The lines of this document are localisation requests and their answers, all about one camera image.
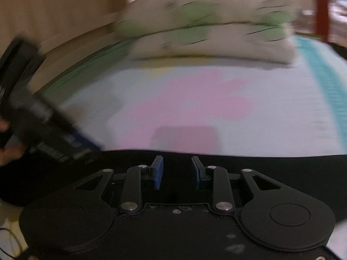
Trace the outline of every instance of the green pattern on pillow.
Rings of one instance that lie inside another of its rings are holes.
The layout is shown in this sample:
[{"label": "green pattern on pillow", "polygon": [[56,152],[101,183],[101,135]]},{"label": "green pattern on pillow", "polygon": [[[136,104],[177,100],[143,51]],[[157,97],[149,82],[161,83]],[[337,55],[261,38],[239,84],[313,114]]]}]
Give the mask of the green pattern on pillow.
[{"label": "green pattern on pillow", "polygon": [[173,45],[186,46],[207,40],[209,36],[208,26],[182,28],[166,33],[166,38]]},{"label": "green pattern on pillow", "polygon": [[139,22],[129,19],[117,23],[115,30],[127,38],[143,36],[150,32]]},{"label": "green pattern on pillow", "polygon": [[281,26],[254,25],[253,34],[265,42],[273,42],[286,38],[286,32]]},{"label": "green pattern on pillow", "polygon": [[218,23],[216,4],[208,1],[193,1],[177,9],[179,24],[197,26]]},{"label": "green pattern on pillow", "polygon": [[261,23],[280,25],[293,21],[293,15],[288,11],[275,11],[261,16]]}]

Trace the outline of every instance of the beige wall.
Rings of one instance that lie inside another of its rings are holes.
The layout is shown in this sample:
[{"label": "beige wall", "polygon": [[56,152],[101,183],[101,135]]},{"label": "beige wall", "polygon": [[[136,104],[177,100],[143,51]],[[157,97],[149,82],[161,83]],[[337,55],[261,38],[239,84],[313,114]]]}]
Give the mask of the beige wall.
[{"label": "beige wall", "polygon": [[0,0],[0,5],[0,53],[21,34],[39,42],[47,55],[31,81],[36,91],[116,40],[110,24],[126,0]]}]

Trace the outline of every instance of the blue gripper pad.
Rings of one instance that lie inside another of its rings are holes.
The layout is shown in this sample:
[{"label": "blue gripper pad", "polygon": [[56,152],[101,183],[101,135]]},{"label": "blue gripper pad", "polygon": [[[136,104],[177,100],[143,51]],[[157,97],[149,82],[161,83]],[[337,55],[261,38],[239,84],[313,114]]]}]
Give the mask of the blue gripper pad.
[{"label": "blue gripper pad", "polygon": [[164,170],[164,159],[162,156],[157,156],[155,160],[152,163],[152,166],[154,168],[154,188],[156,190],[160,189],[160,183],[161,178],[163,177],[163,170]]}]

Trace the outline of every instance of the dust spot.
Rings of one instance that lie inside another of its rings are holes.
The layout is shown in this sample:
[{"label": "dust spot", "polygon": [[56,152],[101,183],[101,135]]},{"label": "dust spot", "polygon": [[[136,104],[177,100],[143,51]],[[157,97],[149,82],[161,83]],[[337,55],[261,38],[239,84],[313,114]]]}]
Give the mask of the dust spot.
[{"label": "dust spot", "polygon": [[228,239],[236,239],[236,235],[235,234],[229,234],[229,235],[227,235],[227,238]]},{"label": "dust spot", "polygon": [[193,208],[189,207],[189,206],[179,206],[178,209],[182,210],[182,211],[192,211]]},{"label": "dust spot", "polygon": [[243,244],[233,244],[227,248],[225,248],[226,251],[232,252],[235,254],[241,254],[245,251],[245,246]]}]

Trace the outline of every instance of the pink pattern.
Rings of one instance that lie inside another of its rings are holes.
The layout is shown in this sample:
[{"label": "pink pattern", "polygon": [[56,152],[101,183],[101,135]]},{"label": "pink pattern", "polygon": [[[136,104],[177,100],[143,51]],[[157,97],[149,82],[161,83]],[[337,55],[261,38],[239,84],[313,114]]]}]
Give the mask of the pink pattern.
[{"label": "pink pattern", "polygon": [[117,148],[217,152],[211,121],[238,120],[251,110],[249,99],[234,95],[249,81],[223,78],[217,69],[179,76],[159,87],[153,98],[123,108],[114,118],[126,125],[117,134]]}]

